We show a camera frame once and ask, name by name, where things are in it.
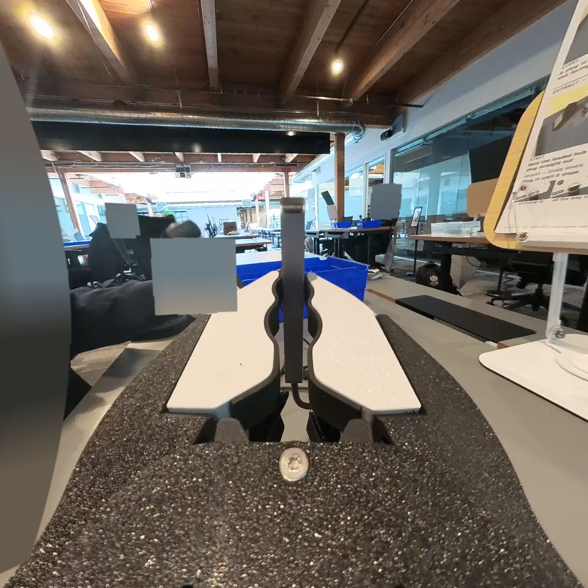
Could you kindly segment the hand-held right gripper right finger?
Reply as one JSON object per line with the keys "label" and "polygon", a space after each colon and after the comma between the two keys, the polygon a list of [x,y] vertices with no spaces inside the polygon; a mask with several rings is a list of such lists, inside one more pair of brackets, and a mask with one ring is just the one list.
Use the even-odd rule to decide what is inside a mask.
{"label": "hand-held right gripper right finger", "polygon": [[308,397],[312,415],[341,434],[350,422],[372,434],[383,417],[421,412],[381,320],[325,278],[306,276]]}

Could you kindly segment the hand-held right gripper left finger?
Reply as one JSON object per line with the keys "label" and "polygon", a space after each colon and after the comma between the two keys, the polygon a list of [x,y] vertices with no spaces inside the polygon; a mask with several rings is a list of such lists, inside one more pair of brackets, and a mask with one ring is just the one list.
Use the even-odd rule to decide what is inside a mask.
{"label": "hand-held right gripper left finger", "polygon": [[249,440],[282,437],[279,295],[272,270],[239,289],[238,310],[210,317],[180,375],[166,414],[237,421]]}

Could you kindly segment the blue plastic bin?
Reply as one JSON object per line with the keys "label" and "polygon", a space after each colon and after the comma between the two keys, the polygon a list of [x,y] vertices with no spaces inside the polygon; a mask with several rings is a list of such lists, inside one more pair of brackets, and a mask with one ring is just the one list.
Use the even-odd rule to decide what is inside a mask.
{"label": "blue plastic bin", "polygon": [[[305,253],[305,273],[315,273],[352,294],[360,301],[364,300],[364,291],[368,276],[368,266],[348,259],[334,256],[321,257]],[[248,285],[267,273],[282,268],[280,251],[246,252],[237,254],[237,274],[243,283]]]}

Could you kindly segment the grey usb hub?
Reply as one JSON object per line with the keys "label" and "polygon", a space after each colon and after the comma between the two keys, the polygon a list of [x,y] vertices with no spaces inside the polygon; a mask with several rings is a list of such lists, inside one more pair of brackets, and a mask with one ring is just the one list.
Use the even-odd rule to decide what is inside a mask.
{"label": "grey usb hub", "polygon": [[303,380],[303,306],[305,283],[305,201],[281,199],[282,307],[285,382],[293,393]]}

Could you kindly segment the person's left forearm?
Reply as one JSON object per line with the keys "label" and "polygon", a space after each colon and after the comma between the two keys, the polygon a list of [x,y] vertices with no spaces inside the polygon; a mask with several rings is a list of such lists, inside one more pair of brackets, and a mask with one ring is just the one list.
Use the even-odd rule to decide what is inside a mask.
{"label": "person's left forearm", "polygon": [[191,315],[156,315],[152,281],[70,291],[70,358],[124,342],[165,339],[186,329]]}

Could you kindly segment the black overhead beam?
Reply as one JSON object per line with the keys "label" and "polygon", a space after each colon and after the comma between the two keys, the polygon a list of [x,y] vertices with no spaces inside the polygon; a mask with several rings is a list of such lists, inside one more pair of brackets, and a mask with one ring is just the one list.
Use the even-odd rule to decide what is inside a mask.
{"label": "black overhead beam", "polygon": [[330,152],[328,133],[32,121],[40,149],[105,152]]}

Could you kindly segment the black backpack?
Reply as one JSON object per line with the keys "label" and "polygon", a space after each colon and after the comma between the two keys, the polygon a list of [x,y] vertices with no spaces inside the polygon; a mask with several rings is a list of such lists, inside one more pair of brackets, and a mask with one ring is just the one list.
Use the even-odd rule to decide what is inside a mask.
{"label": "black backpack", "polygon": [[445,278],[440,266],[433,261],[428,261],[416,270],[415,283],[435,290],[443,290]]}

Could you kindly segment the black desk mat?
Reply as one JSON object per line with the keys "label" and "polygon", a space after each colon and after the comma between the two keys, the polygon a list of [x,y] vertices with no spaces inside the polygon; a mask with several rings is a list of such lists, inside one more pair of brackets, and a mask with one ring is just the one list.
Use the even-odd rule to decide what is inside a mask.
{"label": "black desk mat", "polygon": [[465,330],[483,341],[498,343],[536,331],[432,296],[420,295],[396,299],[396,303],[429,319],[438,319]]}

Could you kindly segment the wooden office desk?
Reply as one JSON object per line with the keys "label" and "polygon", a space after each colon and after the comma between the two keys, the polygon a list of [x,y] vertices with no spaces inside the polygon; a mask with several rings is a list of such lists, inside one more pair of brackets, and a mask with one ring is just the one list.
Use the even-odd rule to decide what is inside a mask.
{"label": "wooden office desk", "polygon": [[497,261],[502,268],[522,272],[524,276],[539,277],[544,284],[551,283],[555,254],[551,252],[519,251],[492,245],[484,236],[411,236],[411,240],[423,242],[423,252],[440,257],[441,290],[457,294],[450,275],[452,257],[463,256],[478,261]]}

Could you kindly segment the sign stand with white base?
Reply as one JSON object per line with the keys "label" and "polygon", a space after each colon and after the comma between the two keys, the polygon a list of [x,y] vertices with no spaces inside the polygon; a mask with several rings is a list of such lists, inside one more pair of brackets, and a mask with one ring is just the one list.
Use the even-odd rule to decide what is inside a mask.
{"label": "sign stand with white base", "polygon": [[[496,224],[507,202],[532,131],[543,93],[521,117],[484,219],[490,243],[511,252],[539,252],[537,246],[519,242],[514,233],[497,233]],[[567,334],[560,312],[564,279],[571,249],[548,247],[555,267],[552,277],[545,338],[481,354],[480,363],[490,371],[587,420],[587,333]]]}

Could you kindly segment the printed instruction sheet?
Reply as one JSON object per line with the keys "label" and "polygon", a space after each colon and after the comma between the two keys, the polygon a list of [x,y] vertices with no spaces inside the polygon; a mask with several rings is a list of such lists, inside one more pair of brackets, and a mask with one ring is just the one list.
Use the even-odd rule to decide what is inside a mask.
{"label": "printed instruction sheet", "polygon": [[494,231],[527,247],[587,249],[587,1],[531,117]]}

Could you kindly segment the silver ventilation duct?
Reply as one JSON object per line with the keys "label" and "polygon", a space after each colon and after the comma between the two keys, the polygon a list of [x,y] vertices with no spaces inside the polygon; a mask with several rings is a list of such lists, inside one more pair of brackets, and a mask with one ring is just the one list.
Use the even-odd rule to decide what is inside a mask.
{"label": "silver ventilation duct", "polygon": [[187,112],[140,112],[116,109],[28,106],[31,121],[59,123],[101,123],[164,128],[204,128],[265,130],[294,133],[345,134],[357,140],[364,136],[365,125],[357,120],[329,120],[306,116],[243,116],[237,114],[191,114]]}

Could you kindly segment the wooden support post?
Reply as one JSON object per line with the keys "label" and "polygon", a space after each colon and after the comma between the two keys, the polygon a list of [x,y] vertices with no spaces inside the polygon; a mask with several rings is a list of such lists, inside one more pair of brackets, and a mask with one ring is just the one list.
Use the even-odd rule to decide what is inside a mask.
{"label": "wooden support post", "polygon": [[337,221],[345,215],[345,134],[334,135],[334,190]]}

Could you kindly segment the black wall-mounted unit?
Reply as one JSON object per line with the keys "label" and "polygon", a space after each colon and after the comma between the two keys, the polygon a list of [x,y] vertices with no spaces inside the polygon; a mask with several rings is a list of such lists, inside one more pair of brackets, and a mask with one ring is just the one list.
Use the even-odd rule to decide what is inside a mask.
{"label": "black wall-mounted unit", "polygon": [[398,114],[391,126],[389,128],[387,128],[386,130],[384,130],[381,134],[380,134],[380,140],[386,141],[394,136],[397,135],[401,135],[405,132],[405,125],[406,125],[406,112],[402,112],[400,114]]}

